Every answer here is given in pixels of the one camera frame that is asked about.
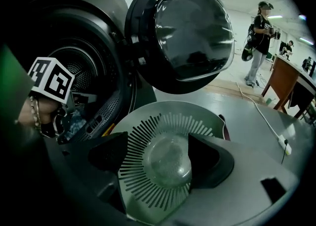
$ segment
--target table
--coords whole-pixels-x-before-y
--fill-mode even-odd
[[[301,67],[298,67],[289,60],[277,55],[274,63],[274,70],[262,92],[262,96],[264,96],[268,89],[272,87],[279,97],[279,102],[274,109],[278,110],[282,108],[283,111],[285,111],[284,105],[289,98],[292,97],[293,89],[296,84],[300,84],[301,88],[304,88],[300,93],[300,100],[298,102],[300,110],[295,115],[295,117],[298,118],[307,109],[316,95],[316,83]]]
[[[261,149],[281,163],[283,150],[252,102],[206,92],[203,89],[184,95],[167,94],[158,90],[155,90],[155,94],[157,101],[186,101],[202,106],[217,115],[222,114],[231,141]],[[300,178],[314,146],[315,129],[292,116],[266,106],[258,107],[276,133],[288,139],[292,154],[285,156],[283,165]]]

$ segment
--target person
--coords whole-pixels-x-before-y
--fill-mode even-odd
[[[246,84],[251,87],[254,87],[257,81],[257,72],[268,54],[270,39],[274,37],[270,34],[271,24],[268,21],[268,15],[272,8],[273,6],[270,3],[264,1],[258,4],[258,15],[254,20],[253,60],[251,68],[244,78]]]
[[[312,58],[309,56],[308,59],[305,59],[302,64],[302,68],[305,72],[308,72],[312,66]]]
[[[285,54],[286,59],[289,59],[290,55],[292,55],[292,46],[294,45],[293,41],[289,41],[288,44],[286,44],[282,51],[281,51],[281,55]]]
[[[40,97],[38,99],[39,108],[35,106],[35,110],[39,112],[39,118],[42,124],[48,124],[52,121],[51,114],[59,107],[59,102],[46,98]],[[32,114],[31,100],[28,97],[23,104],[21,109],[18,122],[23,126],[35,127],[34,114]]]

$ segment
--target black plastic piece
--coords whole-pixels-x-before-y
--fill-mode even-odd
[[[24,194],[29,194],[27,197],[30,198],[27,199],[27,201],[35,195],[41,195],[41,197],[43,197],[43,199],[40,200],[41,203],[36,203],[34,206],[37,210],[41,211],[42,214],[47,215],[50,222],[62,222],[63,225],[65,223],[67,225],[77,226],[140,226],[140,223],[129,220],[125,213],[120,212],[108,202],[103,202],[93,192],[91,192],[90,187],[82,181],[80,176],[78,177],[77,172],[70,168],[70,165],[67,162],[67,157],[70,155],[65,157],[60,152],[60,146],[57,143],[53,140],[48,140],[45,144],[53,169],[53,174],[51,175],[54,178],[54,181],[32,181],[31,183],[33,188],[30,188],[30,190],[33,192],[29,194],[29,189],[24,189],[24,187],[29,187],[29,180],[33,180],[34,178],[34,175],[30,174],[25,186],[22,186],[22,188],[20,187],[20,191],[23,191]],[[48,169],[44,168],[45,165],[38,165],[40,165],[48,173]],[[44,178],[44,174],[37,176],[40,179]],[[13,202],[15,209],[17,209],[16,199],[13,201],[15,201]],[[23,220],[30,222],[35,221],[38,225],[42,223],[42,219],[39,220],[36,216],[34,216],[34,213],[29,210],[29,206],[24,206],[23,209],[18,208],[18,210],[23,215],[27,215],[23,217]]]
[[[189,134],[191,189],[215,188],[229,176],[235,164],[231,153],[202,137]]]
[[[276,203],[286,191],[276,178],[265,179],[261,181],[272,203]]]
[[[61,146],[77,177],[102,201],[118,187],[118,170],[127,154],[127,132]]]

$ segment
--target washing machine door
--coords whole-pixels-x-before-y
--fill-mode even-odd
[[[232,26],[220,0],[134,0],[125,37],[141,75],[167,93],[202,88],[234,56]]]

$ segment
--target ceiling light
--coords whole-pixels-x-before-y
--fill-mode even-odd
[[[268,18],[282,18],[281,15],[275,15],[275,16],[268,16]]]
[[[228,31],[228,32],[231,32],[231,33],[232,33],[232,30],[229,30],[229,29],[227,29],[227,28],[225,28],[225,27],[222,27],[222,29],[224,29],[224,30],[226,30],[226,31]]]
[[[308,43],[308,44],[310,44],[310,45],[314,45],[313,42],[310,42],[310,41],[308,41],[308,40],[306,40],[306,39],[304,39],[304,38],[300,38],[300,40],[301,40],[301,41],[304,41],[304,42],[306,42],[306,43]]]
[[[302,15],[302,14],[301,14],[301,15],[299,15],[298,17],[299,17],[300,19],[306,20],[306,16],[305,16],[305,15]]]

